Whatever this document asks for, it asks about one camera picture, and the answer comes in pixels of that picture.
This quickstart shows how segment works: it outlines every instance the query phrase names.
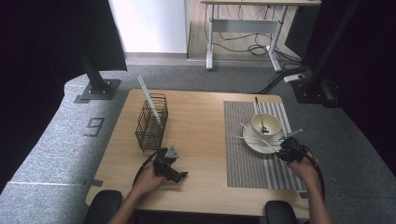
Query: wire basket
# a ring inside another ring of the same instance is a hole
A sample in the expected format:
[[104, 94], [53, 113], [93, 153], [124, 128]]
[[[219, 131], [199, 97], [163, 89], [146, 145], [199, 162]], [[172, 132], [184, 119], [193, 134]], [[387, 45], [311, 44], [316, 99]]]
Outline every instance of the wire basket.
[[[151, 108], [147, 100], [143, 103], [135, 131], [137, 141], [143, 152], [161, 148], [166, 121], [168, 120], [168, 107], [165, 95], [151, 93], [149, 96], [155, 108]], [[157, 120], [154, 116], [154, 109], [157, 110], [160, 120]]]

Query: wooden table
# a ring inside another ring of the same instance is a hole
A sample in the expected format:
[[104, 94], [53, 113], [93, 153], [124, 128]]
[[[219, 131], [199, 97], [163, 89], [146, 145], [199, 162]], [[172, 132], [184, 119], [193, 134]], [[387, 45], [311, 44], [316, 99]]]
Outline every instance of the wooden table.
[[[279, 96], [198, 91], [150, 91], [166, 96], [169, 117], [163, 147], [175, 146], [180, 158], [172, 165], [189, 172], [178, 184], [151, 192], [138, 209], [230, 215], [264, 216], [270, 200], [289, 202], [297, 217], [308, 217], [308, 202], [299, 192], [282, 189], [227, 187], [224, 101], [281, 103]], [[151, 154], [140, 149], [134, 131], [143, 102], [142, 90], [131, 90], [108, 143], [95, 179], [102, 187], [91, 186], [86, 198], [91, 204], [97, 192], [116, 189], [125, 197], [140, 165]]]
[[[320, 6], [320, 0], [201, 0], [202, 4], [212, 6], [209, 18], [209, 43], [206, 52], [206, 69], [213, 69], [213, 32], [229, 33], [253, 33], [274, 34], [270, 46], [267, 46], [268, 56], [271, 59], [275, 71], [281, 71], [281, 67], [275, 55], [277, 40], [285, 20], [288, 6], [313, 7]], [[278, 20], [222, 20], [215, 19], [215, 5], [251, 5], [251, 6], [282, 6], [282, 13]]]

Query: gray carpet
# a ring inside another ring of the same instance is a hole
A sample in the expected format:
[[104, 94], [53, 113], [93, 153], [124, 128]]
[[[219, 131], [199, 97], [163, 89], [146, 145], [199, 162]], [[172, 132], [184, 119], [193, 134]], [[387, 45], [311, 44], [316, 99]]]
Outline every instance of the gray carpet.
[[[81, 223], [85, 197], [99, 166], [128, 91], [142, 76], [149, 89], [254, 93], [275, 74], [272, 68], [202, 66], [128, 67], [101, 72], [121, 80], [112, 101], [74, 100], [88, 83], [69, 81], [65, 97], [48, 129], [0, 196], [0, 223]], [[291, 87], [279, 82], [269, 94], [282, 97], [290, 126], [320, 158], [326, 204], [334, 223], [396, 223], [396, 179], [342, 109], [296, 103]], [[84, 136], [90, 118], [104, 118], [97, 137]]]

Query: saucer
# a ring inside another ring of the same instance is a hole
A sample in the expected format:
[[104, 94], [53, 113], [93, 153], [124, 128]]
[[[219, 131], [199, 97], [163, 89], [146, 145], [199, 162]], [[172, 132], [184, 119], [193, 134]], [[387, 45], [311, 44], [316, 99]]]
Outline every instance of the saucer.
[[[253, 126], [251, 125], [250, 121], [248, 123], [246, 123], [245, 125], [250, 130], [253, 129]], [[266, 145], [262, 140], [249, 139], [249, 138], [258, 138], [258, 137], [254, 133], [247, 130], [245, 127], [242, 127], [242, 135], [244, 137], [246, 137], [246, 138], [244, 138], [244, 140], [251, 149], [253, 149], [257, 152], [260, 152], [260, 153], [264, 153], [264, 154], [275, 153], [274, 150], [271, 147], [268, 147], [268, 145]], [[281, 149], [280, 143], [282, 141], [279, 141], [278, 139], [283, 136], [284, 136], [283, 131], [280, 130], [279, 133], [275, 134], [274, 136], [270, 137], [269, 139], [267, 139], [265, 141], [268, 144], [270, 144], [273, 148], [275, 148], [276, 150], [280, 150]]]

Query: striped placemat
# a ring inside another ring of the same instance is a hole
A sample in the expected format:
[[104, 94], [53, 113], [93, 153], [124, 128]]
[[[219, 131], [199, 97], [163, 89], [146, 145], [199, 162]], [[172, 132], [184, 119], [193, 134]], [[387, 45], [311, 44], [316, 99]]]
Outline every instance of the striped placemat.
[[[282, 132], [289, 133], [290, 125], [283, 104], [259, 103], [261, 111], [276, 116]], [[285, 162], [275, 154], [261, 154], [251, 149], [242, 136], [242, 123], [257, 114], [253, 102], [224, 102], [227, 154], [227, 186], [251, 189], [305, 190], [303, 182], [295, 176]]]

